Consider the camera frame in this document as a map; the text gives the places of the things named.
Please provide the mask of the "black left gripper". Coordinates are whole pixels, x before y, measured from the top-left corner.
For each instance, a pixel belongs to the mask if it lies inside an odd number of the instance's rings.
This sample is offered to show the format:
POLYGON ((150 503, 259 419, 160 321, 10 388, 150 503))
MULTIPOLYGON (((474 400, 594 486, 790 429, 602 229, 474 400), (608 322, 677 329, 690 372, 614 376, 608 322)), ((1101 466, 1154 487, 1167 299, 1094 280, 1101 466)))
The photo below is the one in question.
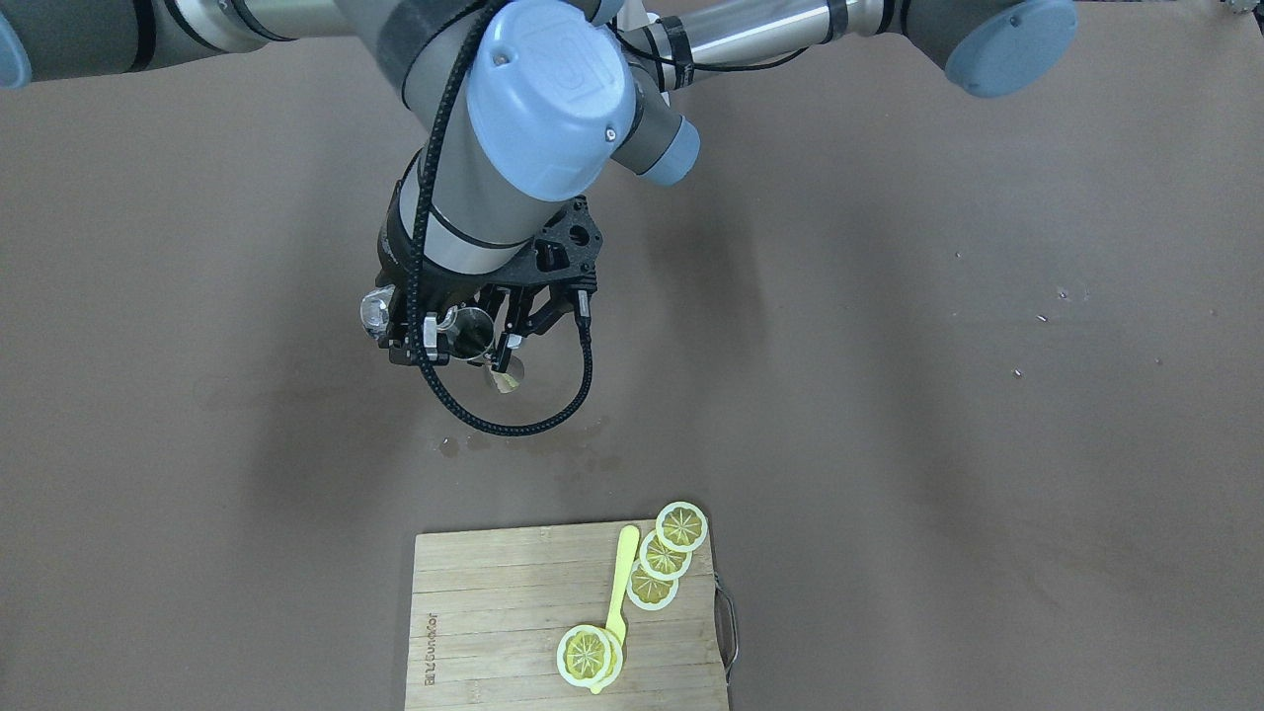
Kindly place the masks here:
POLYGON ((544 337, 581 302, 579 294, 597 294, 597 256, 603 234, 586 197, 574 197, 525 243, 509 262, 488 275, 480 306, 502 318, 490 369, 509 373, 514 343, 544 337))

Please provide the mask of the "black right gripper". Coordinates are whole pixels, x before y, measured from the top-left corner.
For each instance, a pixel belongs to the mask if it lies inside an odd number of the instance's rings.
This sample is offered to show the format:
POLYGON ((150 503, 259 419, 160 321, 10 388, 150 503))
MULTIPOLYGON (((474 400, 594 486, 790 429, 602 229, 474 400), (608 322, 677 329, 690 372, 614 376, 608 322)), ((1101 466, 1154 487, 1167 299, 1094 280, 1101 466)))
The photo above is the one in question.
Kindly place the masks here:
MULTIPOLYGON (((399 216, 399 202, 402 183, 394 185, 391 202, 382 224, 382 229, 375 238, 375 256, 380 264, 379 275, 375 276, 375 286, 388 287, 388 328, 386 331, 386 350, 392 364, 402 367, 415 367, 415 345, 411 337, 411 319, 408 315, 408 288, 410 273, 415 269, 415 256, 412 256, 411 238, 404 228, 404 221, 399 216)), ((428 312, 420 326, 418 362, 434 367, 447 366, 451 361, 451 345, 447 342, 447 329, 451 323, 446 316, 437 312, 446 312, 447 307, 469 301, 478 294, 479 288, 488 283, 487 275, 458 275, 456 272, 442 269, 442 266, 434 263, 430 258, 423 259, 423 271, 420 275, 421 295, 420 307, 428 312)))

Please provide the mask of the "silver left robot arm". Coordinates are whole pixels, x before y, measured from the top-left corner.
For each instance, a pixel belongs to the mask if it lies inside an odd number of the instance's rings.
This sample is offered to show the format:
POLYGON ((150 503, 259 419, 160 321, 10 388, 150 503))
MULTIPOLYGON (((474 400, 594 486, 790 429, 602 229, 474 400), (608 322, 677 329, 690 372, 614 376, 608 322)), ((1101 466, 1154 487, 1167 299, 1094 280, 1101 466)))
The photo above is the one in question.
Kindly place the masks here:
POLYGON ((848 35, 908 40, 971 96, 1007 96, 1071 46, 1069 1, 722 1, 600 32, 621 52, 637 116, 614 159, 645 182, 650 278, 672 288, 664 337, 637 334, 656 372, 691 367, 715 380, 732 361, 765 356, 834 361, 841 337, 763 337, 770 309, 825 294, 822 278, 858 288, 881 266, 875 249, 897 202, 890 168, 825 164, 848 156, 856 116, 808 65, 762 80, 817 46, 848 35))

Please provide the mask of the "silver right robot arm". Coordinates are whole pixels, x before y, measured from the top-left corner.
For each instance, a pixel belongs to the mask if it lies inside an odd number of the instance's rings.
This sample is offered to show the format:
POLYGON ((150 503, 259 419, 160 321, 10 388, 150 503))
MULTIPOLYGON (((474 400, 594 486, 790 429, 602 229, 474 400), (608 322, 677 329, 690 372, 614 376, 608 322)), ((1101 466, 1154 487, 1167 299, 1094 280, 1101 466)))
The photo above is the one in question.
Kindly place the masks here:
POLYGON ((643 90, 612 1, 5 1, 3 4, 3 366, 109 356, 177 326, 176 275, 209 296, 209 239, 258 218, 265 180, 355 159, 350 130, 317 149, 317 100, 249 72, 279 46, 356 43, 420 128, 375 229, 360 324, 391 359, 507 372, 530 339, 573 324, 594 363, 600 232, 589 190, 643 121, 643 90))

